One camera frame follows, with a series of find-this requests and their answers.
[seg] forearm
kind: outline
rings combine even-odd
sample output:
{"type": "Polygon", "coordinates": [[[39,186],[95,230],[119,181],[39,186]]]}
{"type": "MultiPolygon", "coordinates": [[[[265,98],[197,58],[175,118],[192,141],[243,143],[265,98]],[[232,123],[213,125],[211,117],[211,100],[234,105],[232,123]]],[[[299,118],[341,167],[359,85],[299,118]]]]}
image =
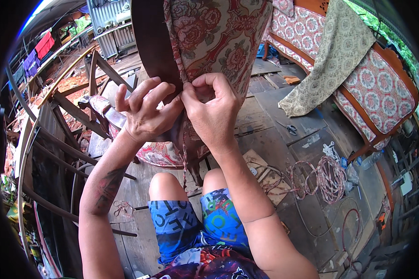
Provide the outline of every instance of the forearm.
{"type": "Polygon", "coordinates": [[[123,129],[95,165],[84,186],[79,216],[106,216],[129,163],[144,142],[135,143],[123,129]]]}
{"type": "Polygon", "coordinates": [[[248,169],[235,139],[231,152],[213,153],[225,176],[236,212],[246,224],[273,215],[275,210],[256,177],[248,169]]]}

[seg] printed shorts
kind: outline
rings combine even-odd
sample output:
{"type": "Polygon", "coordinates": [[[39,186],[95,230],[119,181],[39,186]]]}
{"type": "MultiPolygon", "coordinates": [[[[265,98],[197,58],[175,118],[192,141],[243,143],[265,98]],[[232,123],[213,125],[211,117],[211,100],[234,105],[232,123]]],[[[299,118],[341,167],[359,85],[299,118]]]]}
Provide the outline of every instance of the printed shorts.
{"type": "Polygon", "coordinates": [[[148,202],[160,247],[160,264],[167,265],[190,248],[226,245],[248,250],[247,235],[228,188],[207,193],[200,202],[203,223],[188,201],[148,202]]]}

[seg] hand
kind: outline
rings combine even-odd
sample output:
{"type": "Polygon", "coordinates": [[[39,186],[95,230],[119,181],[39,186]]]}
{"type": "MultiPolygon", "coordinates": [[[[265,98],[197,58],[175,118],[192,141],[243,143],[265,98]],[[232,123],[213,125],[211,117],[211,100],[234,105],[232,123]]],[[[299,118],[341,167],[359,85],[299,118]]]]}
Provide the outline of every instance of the hand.
{"type": "Polygon", "coordinates": [[[195,131],[213,154],[227,153],[237,146],[234,129],[240,100],[223,74],[204,74],[192,84],[185,83],[181,98],[195,131]],[[196,91],[209,92],[208,86],[216,98],[202,103],[196,91]]]}
{"type": "Polygon", "coordinates": [[[175,90],[176,87],[173,84],[161,82],[159,77],[143,81],[127,99],[125,99],[127,86],[121,84],[118,87],[115,96],[116,110],[127,112],[127,121],[123,130],[134,142],[147,142],[172,128],[174,121],[183,110],[180,96],[175,97],[161,110],[158,110],[157,106],[175,90]]]}

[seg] plastic bottle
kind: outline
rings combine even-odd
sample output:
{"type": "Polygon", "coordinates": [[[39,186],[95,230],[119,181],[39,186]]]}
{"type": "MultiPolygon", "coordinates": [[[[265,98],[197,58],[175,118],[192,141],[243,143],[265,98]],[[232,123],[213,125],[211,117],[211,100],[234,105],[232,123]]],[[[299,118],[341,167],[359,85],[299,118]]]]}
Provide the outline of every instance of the plastic bottle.
{"type": "Polygon", "coordinates": [[[362,169],[363,170],[369,169],[378,160],[380,160],[380,158],[382,156],[383,156],[383,150],[381,152],[374,152],[374,153],[372,153],[371,156],[369,156],[365,160],[363,160],[363,162],[362,162],[362,169]]]}

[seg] arm tattoo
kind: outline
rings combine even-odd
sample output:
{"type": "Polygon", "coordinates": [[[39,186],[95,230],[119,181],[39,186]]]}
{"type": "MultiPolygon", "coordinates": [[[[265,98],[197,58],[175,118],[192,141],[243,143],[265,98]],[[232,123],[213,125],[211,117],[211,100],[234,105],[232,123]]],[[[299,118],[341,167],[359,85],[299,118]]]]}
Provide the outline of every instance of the arm tattoo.
{"type": "Polygon", "coordinates": [[[104,215],[110,210],[127,167],[128,165],[125,165],[122,168],[108,172],[107,175],[98,183],[97,196],[99,196],[99,199],[97,200],[93,210],[96,214],[104,215]]]}

